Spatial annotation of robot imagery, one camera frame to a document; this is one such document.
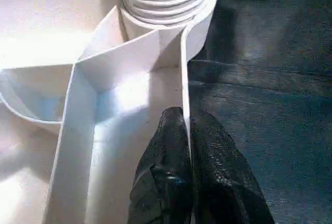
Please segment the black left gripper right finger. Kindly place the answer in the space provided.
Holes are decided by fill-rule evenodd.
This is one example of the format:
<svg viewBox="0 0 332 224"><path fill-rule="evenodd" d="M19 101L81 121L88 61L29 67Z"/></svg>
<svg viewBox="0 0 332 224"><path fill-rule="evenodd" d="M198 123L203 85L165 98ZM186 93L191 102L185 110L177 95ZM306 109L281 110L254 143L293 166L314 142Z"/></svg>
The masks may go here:
<svg viewBox="0 0 332 224"><path fill-rule="evenodd" d="M191 115L197 223L274 223L249 163L211 114Z"/></svg>

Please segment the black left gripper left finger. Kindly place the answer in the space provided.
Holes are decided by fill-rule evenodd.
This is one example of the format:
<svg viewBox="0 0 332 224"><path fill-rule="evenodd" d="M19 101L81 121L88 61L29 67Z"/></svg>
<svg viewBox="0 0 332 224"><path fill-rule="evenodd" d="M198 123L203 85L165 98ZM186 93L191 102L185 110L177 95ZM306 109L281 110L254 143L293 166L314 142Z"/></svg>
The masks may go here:
<svg viewBox="0 0 332 224"><path fill-rule="evenodd" d="M183 110L169 107L137 165L128 222L190 223L192 208L192 171Z"/></svg>

